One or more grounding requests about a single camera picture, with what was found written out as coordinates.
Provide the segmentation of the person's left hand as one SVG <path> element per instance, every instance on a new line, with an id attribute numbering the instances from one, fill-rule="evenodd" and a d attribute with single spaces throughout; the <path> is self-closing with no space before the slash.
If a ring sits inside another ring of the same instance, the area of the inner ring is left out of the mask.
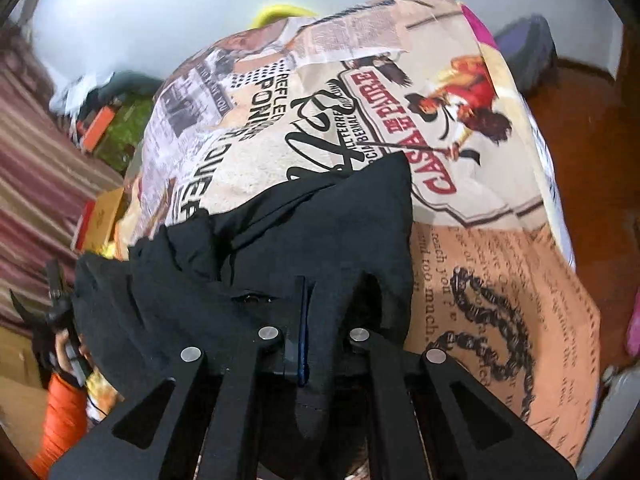
<path id="1" fill-rule="evenodd" d="M 74 374 L 74 369 L 72 365 L 72 361 L 67 354 L 66 346 L 68 341 L 70 340 L 70 335 L 67 330 L 61 330 L 55 334 L 55 352 L 56 358 L 58 359 L 58 365 L 64 370 L 64 372 L 68 374 Z M 82 344 L 79 348 L 80 353 L 85 357 L 85 359 L 92 364 L 92 357 L 88 350 L 88 348 Z"/>

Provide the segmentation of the orange sleeve forearm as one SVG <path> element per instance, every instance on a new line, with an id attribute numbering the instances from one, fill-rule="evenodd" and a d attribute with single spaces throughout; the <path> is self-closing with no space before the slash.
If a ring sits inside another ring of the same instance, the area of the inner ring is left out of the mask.
<path id="1" fill-rule="evenodd" d="M 87 432 L 87 393 L 53 374 L 48 388 L 48 404 L 40 449 L 29 466 L 38 479 L 47 479 L 51 467 L 76 445 Z"/>

